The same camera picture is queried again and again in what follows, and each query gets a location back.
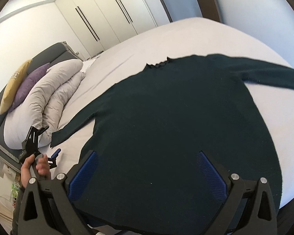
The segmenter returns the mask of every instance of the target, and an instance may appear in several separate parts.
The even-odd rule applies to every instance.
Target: person's sleeve
[[[17,195],[16,203],[15,203],[15,209],[13,211],[12,230],[10,235],[17,235],[18,217],[20,215],[20,209],[21,209],[21,203],[22,203],[24,191],[25,191],[25,188],[23,186],[18,191],[18,195]]]

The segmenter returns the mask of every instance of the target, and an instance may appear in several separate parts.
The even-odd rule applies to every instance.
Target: bed frame
[[[53,66],[58,62],[69,59],[79,59],[79,57],[74,53],[70,46],[67,45],[66,42],[56,43],[33,58],[30,66],[27,69],[27,75],[48,62],[50,63],[50,66]],[[0,93],[0,103],[4,89]],[[21,153],[21,150],[10,149],[4,142],[3,130],[6,115],[7,112],[0,115],[0,160],[17,172],[20,172],[21,164],[18,160],[18,155]]]

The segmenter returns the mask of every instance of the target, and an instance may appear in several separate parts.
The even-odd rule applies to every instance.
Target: wardrobe handle
[[[84,24],[87,26],[88,30],[90,31],[90,33],[93,35],[93,37],[95,38],[96,41],[98,41],[95,37],[95,35],[93,34],[93,32],[90,30],[89,26],[86,24],[85,20],[83,19],[83,17],[81,16],[81,14],[78,12],[77,8],[75,8],[76,12],[79,14],[79,16],[81,17],[82,21],[84,22]]]
[[[122,4],[122,6],[123,6],[123,8],[125,9],[125,11],[126,11],[126,13],[127,13],[127,15],[129,16],[129,19],[132,21],[132,23],[133,23],[133,20],[131,19],[131,16],[129,15],[129,13],[127,12],[127,10],[126,10],[126,8],[125,8],[125,6],[124,6],[124,4],[122,3],[122,1],[121,0],[119,0],[120,2],[121,2],[121,4]]]
[[[95,30],[93,29],[92,25],[88,22],[87,18],[85,17],[84,13],[82,12],[82,10],[79,8],[79,6],[77,6],[77,7],[78,7],[78,9],[80,10],[80,12],[82,13],[83,17],[86,19],[86,21],[87,21],[87,23],[89,24],[90,28],[91,28],[91,29],[94,31],[94,33],[96,34]]]
[[[120,7],[120,10],[122,11],[122,13],[123,13],[124,17],[126,18],[127,22],[130,24],[130,22],[129,22],[129,20],[128,20],[127,16],[125,15],[125,13],[124,13],[123,9],[121,8],[121,5],[118,3],[118,1],[117,1],[117,0],[115,0],[115,1],[116,1],[116,3],[119,5],[119,7]]]

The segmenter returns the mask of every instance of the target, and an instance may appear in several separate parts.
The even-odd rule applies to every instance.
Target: mattress
[[[115,83],[142,71],[145,65],[192,54],[206,56],[220,53],[248,57],[290,67],[276,52],[259,40],[234,28],[204,18],[190,18],[160,26],[132,37],[98,57],[86,72],[85,79],[63,110],[58,130],[63,128],[83,107]],[[262,115],[278,154],[282,171],[280,208],[294,198],[294,90],[245,83]],[[93,134],[95,121],[68,140],[42,153],[51,156],[61,148],[54,177],[67,173],[78,163],[80,152]]]

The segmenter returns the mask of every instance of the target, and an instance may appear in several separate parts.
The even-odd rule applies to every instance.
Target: wardrobe
[[[156,27],[144,0],[56,0],[91,56]]]

